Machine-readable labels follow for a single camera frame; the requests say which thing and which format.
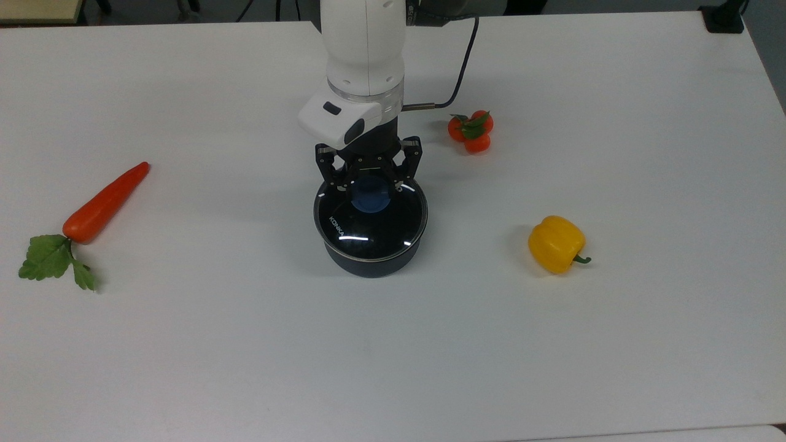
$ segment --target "green leaf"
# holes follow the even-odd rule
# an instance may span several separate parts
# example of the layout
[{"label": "green leaf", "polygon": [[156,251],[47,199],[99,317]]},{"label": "green leaf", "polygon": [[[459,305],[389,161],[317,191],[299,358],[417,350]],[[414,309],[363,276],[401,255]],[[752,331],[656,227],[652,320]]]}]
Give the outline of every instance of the green leaf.
[{"label": "green leaf", "polygon": [[479,116],[474,120],[469,120],[467,122],[464,122],[464,125],[467,127],[479,127],[479,126],[483,126],[483,123],[486,123],[486,120],[488,119],[489,119],[489,113],[486,112],[482,116]]},{"label": "green leaf", "polygon": [[96,280],[93,274],[90,273],[90,267],[73,258],[71,259],[71,264],[74,266],[74,282],[76,282],[76,285],[82,287],[82,290],[90,289],[95,291]]},{"label": "green leaf", "polygon": [[464,138],[467,138],[468,140],[474,140],[480,135],[485,134],[486,129],[483,127],[463,127],[461,129],[461,133],[464,134]]},{"label": "green leaf", "polygon": [[71,240],[63,235],[42,235],[30,238],[27,259],[19,269],[19,277],[41,281],[63,276],[71,263]]}]

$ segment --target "black cable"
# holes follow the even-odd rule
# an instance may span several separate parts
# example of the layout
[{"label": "black cable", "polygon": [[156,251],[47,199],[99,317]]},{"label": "black cable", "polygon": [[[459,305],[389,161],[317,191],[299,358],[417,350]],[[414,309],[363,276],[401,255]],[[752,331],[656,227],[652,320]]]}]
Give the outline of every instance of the black cable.
[{"label": "black cable", "polygon": [[235,23],[240,23],[240,21],[241,21],[241,20],[243,20],[243,16],[244,16],[244,15],[246,14],[246,12],[248,11],[248,8],[250,8],[250,7],[251,7],[251,4],[252,4],[253,2],[254,2],[254,0],[248,0],[248,4],[246,4],[246,7],[245,7],[245,8],[243,8],[243,12],[241,13],[241,16],[240,16],[240,17],[238,17],[238,18],[237,18],[237,20],[235,20]]},{"label": "black cable", "polygon": [[412,111],[412,110],[425,110],[425,109],[442,109],[450,106],[453,104],[453,100],[456,99],[458,95],[458,90],[461,88],[461,81],[464,79],[464,71],[467,68],[467,63],[469,62],[469,54],[472,52],[472,45],[475,44],[475,36],[478,34],[478,25],[480,24],[480,17],[477,15],[470,15],[470,16],[461,16],[461,17],[441,17],[435,16],[433,14],[426,13],[426,15],[434,18],[439,18],[440,20],[463,20],[465,18],[474,18],[475,25],[472,27],[472,36],[469,37],[469,44],[467,44],[467,51],[464,53],[464,61],[461,63],[461,70],[458,72],[458,80],[456,80],[456,87],[453,89],[453,95],[450,96],[450,100],[445,101],[444,103],[435,104],[435,103],[416,103],[414,105],[404,105],[401,107],[401,112]]}]

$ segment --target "tomato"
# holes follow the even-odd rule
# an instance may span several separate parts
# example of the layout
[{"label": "tomato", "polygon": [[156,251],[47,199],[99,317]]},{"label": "tomato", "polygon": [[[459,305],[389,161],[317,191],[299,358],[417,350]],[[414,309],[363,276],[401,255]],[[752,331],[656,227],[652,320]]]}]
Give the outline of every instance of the tomato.
[{"label": "tomato", "polygon": [[467,138],[461,133],[462,122],[457,117],[453,117],[447,124],[447,133],[450,137],[458,142],[463,142]]},{"label": "tomato", "polygon": [[[474,120],[475,118],[480,118],[481,116],[487,114],[488,111],[475,111],[470,117],[470,120]],[[486,133],[488,134],[491,132],[491,129],[494,129],[494,119],[491,118],[491,114],[489,113],[489,117],[486,121],[483,122],[483,129],[486,129]]]},{"label": "tomato", "polygon": [[464,147],[469,153],[481,153],[482,151],[488,149],[490,145],[491,137],[489,134],[482,134],[478,138],[466,140],[464,142]]}]

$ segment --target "bell pepper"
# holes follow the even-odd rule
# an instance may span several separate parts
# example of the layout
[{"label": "bell pepper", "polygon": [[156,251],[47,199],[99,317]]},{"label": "bell pepper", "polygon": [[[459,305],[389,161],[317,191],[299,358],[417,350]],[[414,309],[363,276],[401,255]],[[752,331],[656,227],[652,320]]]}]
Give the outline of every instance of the bell pepper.
[{"label": "bell pepper", "polygon": [[546,216],[532,229],[528,241],[532,256],[552,273],[564,273],[573,262],[588,263],[591,258],[578,255],[586,244],[584,234],[561,216]]}]

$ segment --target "floor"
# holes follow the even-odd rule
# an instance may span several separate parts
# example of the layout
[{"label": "floor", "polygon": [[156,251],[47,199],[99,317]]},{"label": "floor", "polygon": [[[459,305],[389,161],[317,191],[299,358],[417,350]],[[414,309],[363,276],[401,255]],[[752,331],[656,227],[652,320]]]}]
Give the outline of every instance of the floor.
[{"label": "floor", "polygon": [[[178,10],[177,0],[111,0],[109,16],[101,14],[95,0],[85,2],[89,25],[113,25],[232,22],[240,16],[248,0],[201,0],[200,12],[185,17]],[[720,3],[721,0],[549,0],[543,13],[695,11],[701,5]],[[275,9],[274,0],[254,0],[243,21],[272,21]],[[300,12],[303,20],[310,18],[306,8]],[[752,0],[744,18],[786,112],[786,0]],[[282,0],[281,19],[297,20],[296,0]]]}]

